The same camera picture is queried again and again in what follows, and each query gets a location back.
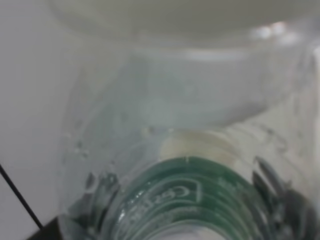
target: white surface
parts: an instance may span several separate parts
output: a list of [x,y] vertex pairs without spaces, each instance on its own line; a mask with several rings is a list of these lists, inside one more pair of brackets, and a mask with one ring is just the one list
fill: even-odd
[[38,227],[0,176],[0,239],[25,240]]
[[[82,44],[46,6],[46,0],[0,1],[0,163],[43,224],[57,214],[55,154],[77,78],[72,59]],[[13,216],[1,188],[0,196],[0,239],[20,240],[2,235],[4,219]]]

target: transparent plastic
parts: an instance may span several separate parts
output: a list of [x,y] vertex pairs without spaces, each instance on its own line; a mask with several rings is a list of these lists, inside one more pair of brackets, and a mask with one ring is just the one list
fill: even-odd
[[316,239],[319,4],[278,2],[50,2],[96,35],[61,140],[65,239]]

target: clear plastic bottle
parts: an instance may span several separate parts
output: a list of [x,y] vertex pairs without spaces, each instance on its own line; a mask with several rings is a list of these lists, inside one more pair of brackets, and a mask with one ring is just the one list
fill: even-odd
[[316,0],[52,0],[88,39],[58,174],[70,240],[313,240]]

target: black cable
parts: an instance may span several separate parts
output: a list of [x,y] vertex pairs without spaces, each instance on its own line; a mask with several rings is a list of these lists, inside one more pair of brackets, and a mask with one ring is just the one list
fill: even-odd
[[35,222],[35,224],[42,229],[43,225],[41,224],[41,222],[39,221],[39,219],[37,218],[37,216],[35,215],[35,213],[32,211],[32,209],[30,208],[30,206],[28,205],[28,203],[26,202],[26,200],[24,199],[24,197],[21,195],[21,193],[19,192],[19,190],[16,188],[15,184],[11,181],[10,177],[8,176],[8,174],[6,173],[6,171],[4,170],[4,168],[1,166],[0,164],[0,174],[2,175],[2,177],[4,178],[4,180],[6,181],[6,183],[9,185],[9,187],[12,189],[13,193],[16,195],[16,197],[19,199],[19,201],[21,202],[21,204],[23,205],[23,207],[25,208],[25,210],[28,212],[28,214],[30,215],[30,217],[33,219],[33,221]]

